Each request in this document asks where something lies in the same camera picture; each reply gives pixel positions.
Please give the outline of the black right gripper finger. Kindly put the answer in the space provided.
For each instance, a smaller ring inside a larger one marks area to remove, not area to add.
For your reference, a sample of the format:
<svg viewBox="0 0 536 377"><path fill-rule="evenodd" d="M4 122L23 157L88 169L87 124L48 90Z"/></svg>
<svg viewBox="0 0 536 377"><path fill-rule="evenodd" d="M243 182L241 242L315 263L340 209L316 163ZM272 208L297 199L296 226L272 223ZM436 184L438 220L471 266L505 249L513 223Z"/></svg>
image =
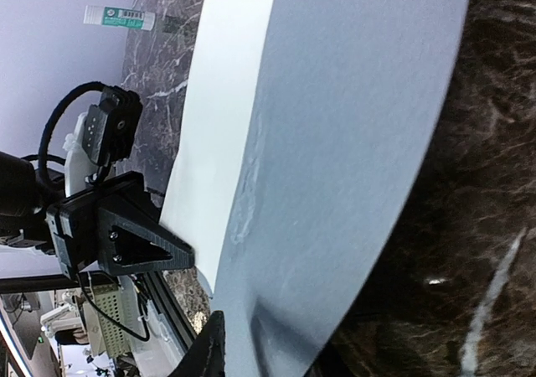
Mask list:
<svg viewBox="0 0 536 377"><path fill-rule="evenodd" d="M225 319L215 311L169 377L224 377L224 368Z"/></svg>

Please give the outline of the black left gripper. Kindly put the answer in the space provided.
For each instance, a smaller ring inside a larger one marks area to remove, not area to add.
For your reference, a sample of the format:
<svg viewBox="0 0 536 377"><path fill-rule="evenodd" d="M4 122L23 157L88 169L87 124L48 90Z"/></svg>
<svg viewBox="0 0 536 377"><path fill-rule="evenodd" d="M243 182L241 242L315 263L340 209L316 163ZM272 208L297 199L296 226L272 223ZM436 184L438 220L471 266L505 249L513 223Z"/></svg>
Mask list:
<svg viewBox="0 0 536 377"><path fill-rule="evenodd" d="M195 265L191 245L159 224L141 173L123 173L51 204L46 221L61 272L69 279L96 260L110 276L185 270Z"/></svg>

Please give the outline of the beige letter sheet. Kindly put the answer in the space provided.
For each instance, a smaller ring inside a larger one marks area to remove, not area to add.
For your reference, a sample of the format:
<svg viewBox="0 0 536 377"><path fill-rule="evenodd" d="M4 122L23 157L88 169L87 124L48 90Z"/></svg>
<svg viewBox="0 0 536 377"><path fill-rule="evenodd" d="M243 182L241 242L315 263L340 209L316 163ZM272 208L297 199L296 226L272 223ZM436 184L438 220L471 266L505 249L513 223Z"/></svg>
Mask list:
<svg viewBox="0 0 536 377"><path fill-rule="evenodd" d="M160 222L213 295L274 0L204 0Z"/></svg>

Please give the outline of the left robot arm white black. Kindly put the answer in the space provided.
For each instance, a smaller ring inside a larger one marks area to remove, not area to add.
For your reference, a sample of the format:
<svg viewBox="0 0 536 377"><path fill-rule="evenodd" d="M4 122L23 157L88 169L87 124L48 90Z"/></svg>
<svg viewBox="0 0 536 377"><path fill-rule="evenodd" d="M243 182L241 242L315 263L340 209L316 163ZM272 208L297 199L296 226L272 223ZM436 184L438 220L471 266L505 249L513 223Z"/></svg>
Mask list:
<svg viewBox="0 0 536 377"><path fill-rule="evenodd" d="M61 198L38 182L29 161L1 155L1 230L48 229L59 268L72 281L93 263L109 276L192 268L193 248L158 217L140 173Z"/></svg>

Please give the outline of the grey paper envelope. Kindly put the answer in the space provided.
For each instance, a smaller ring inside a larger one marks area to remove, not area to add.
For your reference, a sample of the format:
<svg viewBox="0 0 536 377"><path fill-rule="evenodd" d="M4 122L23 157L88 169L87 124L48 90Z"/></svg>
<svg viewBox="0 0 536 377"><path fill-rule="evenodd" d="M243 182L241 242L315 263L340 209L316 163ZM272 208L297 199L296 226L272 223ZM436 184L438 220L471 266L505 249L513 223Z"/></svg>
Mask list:
<svg viewBox="0 0 536 377"><path fill-rule="evenodd" d="M436 128L468 0L274 0L215 282L228 376L302 376Z"/></svg>

